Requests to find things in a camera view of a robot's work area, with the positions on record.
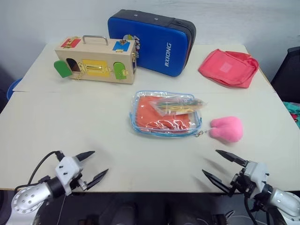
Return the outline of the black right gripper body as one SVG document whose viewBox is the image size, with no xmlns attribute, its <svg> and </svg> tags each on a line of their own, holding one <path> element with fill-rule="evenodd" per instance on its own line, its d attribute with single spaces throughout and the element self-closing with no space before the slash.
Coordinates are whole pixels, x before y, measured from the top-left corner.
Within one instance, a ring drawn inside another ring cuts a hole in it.
<svg viewBox="0 0 300 225">
<path fill-rule="evenodd" d="M 246 197 L 254 197 L 256 194 L 256 183 L 251 180 L 251 175 L 257 166 L 253 161 L 232 161 L 242 166 L 242 170 L 235 174 L 230 182 L 229 196 L 231 197 L 236 190 Z"/>
</svg>

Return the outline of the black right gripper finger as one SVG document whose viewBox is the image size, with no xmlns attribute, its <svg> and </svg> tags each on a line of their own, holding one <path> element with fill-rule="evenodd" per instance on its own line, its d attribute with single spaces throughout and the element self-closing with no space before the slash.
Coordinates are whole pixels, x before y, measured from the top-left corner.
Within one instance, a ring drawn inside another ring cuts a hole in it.
<svg viewBox="0 0 300 225">
<path fill-rule="evenodd" d="M 227 187 L 226 185 L 224 185 L 219 178 L 217 178 L 213 174 L 207 172 L 206 170 L 202 170 L 202 172 L 214 186 L 216 186 L 217 188 L 222 190 L 224 193 L 230 194 L 231 189 L 229 187 Z"/>
<path fill-rule="evenodd" d="M 239 164 L 240 166 L 246 167 L 247 166 L 247 161 L 238 157 L 237 155 L 224 151 L 224 150 L 216 150 L 218 154 L 220 154 L 222 157 L 225 159 L 229 160 L 230 162 L 235 162 Z"/>
</svg>

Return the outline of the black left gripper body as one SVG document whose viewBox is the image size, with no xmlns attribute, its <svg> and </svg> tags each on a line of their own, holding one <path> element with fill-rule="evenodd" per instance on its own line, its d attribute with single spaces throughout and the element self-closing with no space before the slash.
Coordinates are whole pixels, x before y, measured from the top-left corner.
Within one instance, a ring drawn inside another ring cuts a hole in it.
<svg viewBox="0 0 300 225">
<path fill-rule="evenodd" d="M 83 161 L 86 159 L 87 157 L 72 157 L 72 178 L 70 182 L 71 190 L 74 190 L 76 188 L 81 188 L 81 190 L 89 190 L 91 188 L 91 185 L 89 183 L 82 180 Z"/>
</svg>

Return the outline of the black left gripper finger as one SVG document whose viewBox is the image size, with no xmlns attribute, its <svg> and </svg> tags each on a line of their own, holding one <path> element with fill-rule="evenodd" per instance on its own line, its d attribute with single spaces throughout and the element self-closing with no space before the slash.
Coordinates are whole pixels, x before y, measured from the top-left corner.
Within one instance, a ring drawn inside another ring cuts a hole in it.
<svg viewBox="0 0 300 225">
<path fill-rule="evenodd" d="M 88 157 L 90 157 L 94 153 L 95 153 L 95 151 L 87 151 L 87 152 L 83 152 L 83 153 L 77 154 L 75 157 L 79 161 L 84 161 L 85 159 L 87 159 Z"/>
<path fill-rule="evenodd" d="M 97 175 L 93 178 L 93 180 L 87 184 L 87 189 L 91 189 L 91 188 L 94 187 L 96 184 L 98 184 L 98 183 L 104 178 L 104 176 L 107 174 L 108 170 L 109 170 L 109 169 L 106 169 L 106 170 L 100 172 L 99 174 L 97 174 Z"/>
</svg>

